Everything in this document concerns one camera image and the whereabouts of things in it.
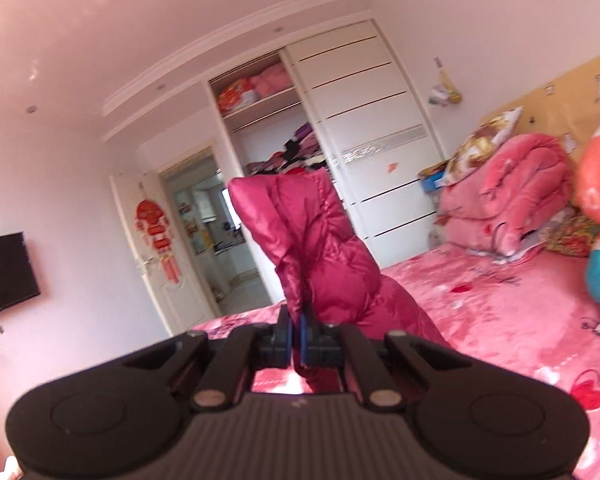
white wardrobe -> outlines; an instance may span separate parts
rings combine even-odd
[[[308,120],[355,231],[380,267],[426,251],[434,208],[417,173],[442,155],[376,26],[355,23],[290,44],[219,76],[210,91],[217,96],[279,60],[294,87],[219,120],[240,165],[232,173],[283,149]]]

red chinese knot decoration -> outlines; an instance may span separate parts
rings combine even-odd
[[[158,253],[167,279],[179,283],[182,273],[171,249],[169,219],[153,200],[144,199],[136,207],[136,229],[142,233],[144,243]]]

black tv screen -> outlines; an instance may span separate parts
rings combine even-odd
[[[0,236],[0,310],[39,294],[22,233]]]

bed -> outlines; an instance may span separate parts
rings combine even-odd
[[[592,436],[576,474],[600,479],[600,305],[584,283],[586,258],[541,251],[500,266],[443,245],[383,273],[418,301],[458,351],[562,388],[587,410]],[[275,322],[280,306],[226,316],[197,328],[225,337],[250,322]],[[254,390],[307,391],[293,370],[263,370]]]

magenta down jacket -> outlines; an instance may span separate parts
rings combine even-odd
[[[380,273],[325,170],[234,178],[229,194],[275,264],[294,322],[307,302],[321,322],[355,324],[369,338],[402,329],[446,345],[411,295]]]

